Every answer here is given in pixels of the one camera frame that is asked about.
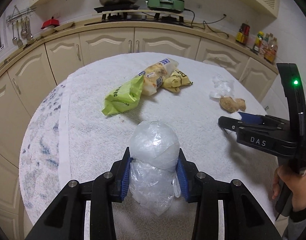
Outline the person right hand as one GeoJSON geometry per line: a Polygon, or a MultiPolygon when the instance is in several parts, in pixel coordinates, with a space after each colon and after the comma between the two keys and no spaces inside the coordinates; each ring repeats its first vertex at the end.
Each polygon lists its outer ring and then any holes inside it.
{"type": "Polygon", "coordinates": [[[283,181],[293,193],[293,211],[298,212],[306,208],[306,173],[304,176],[294,173],[286,165],[282,165],[275,170],[272,184],[272,199],[275,199],[281,191],[279,181],[283,181]]]}

